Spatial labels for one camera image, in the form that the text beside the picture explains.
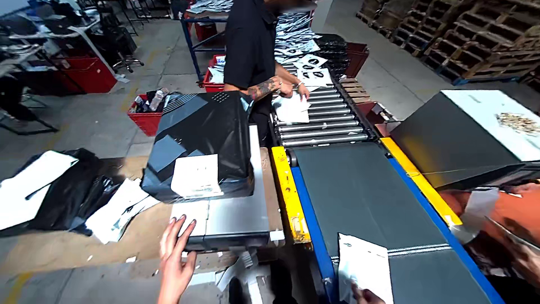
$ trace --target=metal roller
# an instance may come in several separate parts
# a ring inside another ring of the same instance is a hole
[[[338,129],[328,129],[328,130],[317,130],[317,131],[300,131],[300,132],[291,132],[280,134],[281,140],[295,140],[299,138],[310,138],[310,137],[324,137],[324,136],[336,136],[336,135],[348,135],[350,133],[362,133],[364,131],[363,127],[350,127],[350,128],[338,128]]]
[[[329,110],[329,109],[343,109],[346,108],[346,103],[323,103],[323,104],[314,104],[309,107],[310,110]]]
[[[310,117],[309,123],[318,123],[318,122],[333,122],[333,121],[350,121],[354,119],[353,114],[343,114],[343,115],[333,115],[333,116],[321,116],[321,117]],[[305,123],[300,122],[285,122],[285,121],[276,121],[278,126],[282,125],[305,125]]]
[[[308,103],[310,104],[321,104],[321,103],[339,103],[343,102],[342,98],[334,98],[334,99],[324,99],[324,100],[309,100]]]
[[[284,133],[284,132],[296,132],[296,131],[348,128],[348,127],[356,127],[359,124],[360,123],[358,121],[351,120],[351,121],[305,123],[305,124],[299,124],[299,125],[283,125],[281,127],[278,127],[278,132]]]
[[[326,94],[326,93],[336,93],[336,89],[334,88],[324,88],[324,89],[316,89],[314,90],[313,92],[309,92],[309,95],[310,96],[315,96],[315,95],[321,95],[321,94]]]
[[[325,98],[339,98],[339,97],[341,97],[341,95],[339,95],[339,93],[329,92],[327,94],[314,95],[314,96],[311,96],[311,94],[310,94],[308,100],[325,99]]]
[[[362,133],[362,134],[328,136],[328,137],[317,137],[317,138],[303,138],[299,140],[287,140],[287,141],[283,141],[282,145],[285,148],[292,148],[292,147],[305,147],[305,146],[319,146],[321,144],[331,144],[331,143],[357,142],[357,141],[364,141],[366,139],[368,139],[368,136]]]
[[[350,109],[331,109],[331,110],[308,110],[307,115],[312,116],[325,116],[325,115],[339,115],[339,114],[349,114]]]

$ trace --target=packaging bag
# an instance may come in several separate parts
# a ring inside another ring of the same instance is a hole
[[[248,129],[252,104],[251,98],[239,91],[167,95],[144,169],[142,189],[166,203],[252,195],[254,182]],[[196,179],[187,165],[195,166],[195,161],[200,159],[182,160],[186,167],[175,170],[177,158],[204,155],[217,155],[217,165],[212,165],[217,166],[217,177],[209,182],[216,196],[208,193],[202,197],[182,196],[178,190],[174,191],[171,188],[173,177],[181,181],[180,186],[187,187]]]

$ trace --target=tattooed arm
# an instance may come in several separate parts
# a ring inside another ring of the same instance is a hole
[[[277,91],[278,89],[281,90],[282,96],[288,97],[288,98],[292,96],[293,87],[288,83],[284,83],[279,76],[274,76],[268,79],[267,81],[261,82],[257,85],[247,88],[247,90],[243,90],[232,84],[226,83],[224,90],[225,91],[240,91],[246,95],[249,95],[254,101],[258,101],[261,98],[265,97],[266,95]]]

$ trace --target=concrete floor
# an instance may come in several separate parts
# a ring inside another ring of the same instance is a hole
[[[370,55],[357,79],[397,118],[413,113],[433,94],[454,88],[419,60],[400,50],[355,17],[358,0],[334,0],[323,32],[335,33],[350,42],[367,43]],[[135,57],[145,63],[127,74],[131,81],[117,83],[108,94],[70,97],[38,97],[50,107],[36,111],[39,117],[59,126],[60,132],[17,136],[0,129],[0,180],[7,178],[30,156],[43,151],[86,148],[98,157],[140,156],[150,153],[153,138],[145,136],[126,116],[136,94],[167,87],[183,93],[202,92],[181,26],[176,21],[154,20],[134,37],[139,48]],[[211,55],[199,54],[207,66]],[[460,89],[501,89],[533,111],[540,109],[539,94],[518,83],[476,83]],[[0,239],[0,259],[17,242]],[[31,276],[0,275],[2,303],[151,303],[159,288],[152,276],[157,261],[59,270]],[[212,301],[196,299],[209,295]],[[185,302],[223,302],[211,286],[198,286]]]

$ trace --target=roller conveyor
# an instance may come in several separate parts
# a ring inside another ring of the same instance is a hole
[[[343,98],[331,98],[331,99],[325,99],[325,100],[308,100],[308,103],[310,104],[321,104],[321,103],[335,103],[335,102],[343,102]]]
[[[308,110],[308,115],[310,117],[312,117],[312,116],[349,114],[349,113],[350,113],[350,109]]]
[[[293,147],[305,147],[305,146],[320,146],[327,145],[332,143],[354,143],[358,141],[365,141],[368,139],[368,136],[364,133],[352,134],[352,135],[339,135],[339,136],[326,136],[326,137],[312,137],[304,138],[298,140],[287,140],[283,141],[282,145],[285,148]]]
[[[354,114],[342,114],[342,115],[331,115],[331,116],[314,116],[309,118],[309,123],[318,123],[318,122],[332,122],[332,121],[349,121],[355,118]],[[277,126],[282,125],[305,125],[305,123],[299,122],[285,122],[285,121],[276,121]]]
[[[278,127],[280,133],[297,132],[297,131],[312,131],[312,130],[325,130],[335,128],[347,128],[356,127],[360,123],[356,120],[350,121],[336,121],[336,122],[320,122],[320,123],[303,123],[298,125],[283,125]]]
[[[310,92],[307,102],[311,104],[307,111],[309,123],[283,122],[273,116],[277,144],[287,149],[354,143],[373,137],[364,125],[365,118],[358,116],[354,103],[338,82]]]
[[[362,133],[363,127],[349,127],[349,128],[336,128],[316,131],[298,131],[290,133],[281,133],[282,140],[294,140],[299,138],[311,138],[320,136],[334,136],[334,135],[353,135]]]
[[[321,103],[321,104],[314,104],[311,107],[309,107],[310,110],[329,110],[329,109],[344,109],[347,107],[347,104],[342,103]]]

